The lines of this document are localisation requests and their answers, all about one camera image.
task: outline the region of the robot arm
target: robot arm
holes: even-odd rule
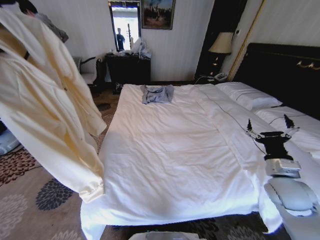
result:
[[[284,115],[287,131],[256,133],[249,119],[246,133],[258,143],[265,146],[266,173],[272,176],[264,189],[278,209],[283,225],[292,240],[320,240],[320,206],[315,193],[299,179],[301,166],[284,147],[299,130],[294,122]],[[308,216],[290,214],[293,211],[299,215],[301,211],[310,211]]]

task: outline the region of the cream jacket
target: cream jacket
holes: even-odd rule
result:
[[[97,145],[106,124],[61,40],[40,20],[0,8],[0,118],[86,203],[104,194]],[[26,52],[30,56],[24,59]]]

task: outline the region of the picture frame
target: picture frame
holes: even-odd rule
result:
[[[172,30],[176,0],[141,0],[141,28]]]

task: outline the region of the floor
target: floor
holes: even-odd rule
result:
[[[117,109],[118,95],[110,90],[94,94],[109,125]],[[107,129],[95,138],[101,145]],[[23,147],[0,157],[0,240],[82,240],[77,193],[52,177]],[[207,240],[289,240],[280,228],[266,231],[259,214],[229,215],[167,225],[107,226],[101,239],[128,240],[146,231],[198,233]]]

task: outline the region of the headboard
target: headboard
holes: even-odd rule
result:
[[[320,47],[250,43],[234,81],[320,120]]]

